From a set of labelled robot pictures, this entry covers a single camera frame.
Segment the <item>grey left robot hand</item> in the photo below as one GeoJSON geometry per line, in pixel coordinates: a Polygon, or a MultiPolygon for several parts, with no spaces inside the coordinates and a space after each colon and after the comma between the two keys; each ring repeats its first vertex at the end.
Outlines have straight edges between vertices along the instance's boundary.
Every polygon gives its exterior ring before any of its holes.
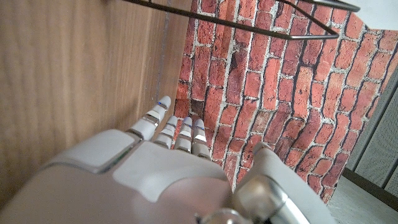
{"type": "Polygon", "coordinates": [[[170,104],[165,96],[127,131],[103,131],[54,157],[1,210],[1,222],[334,222],[264,142],[232,189],[210,158],[203,121],[165,119],[170,104]]]}

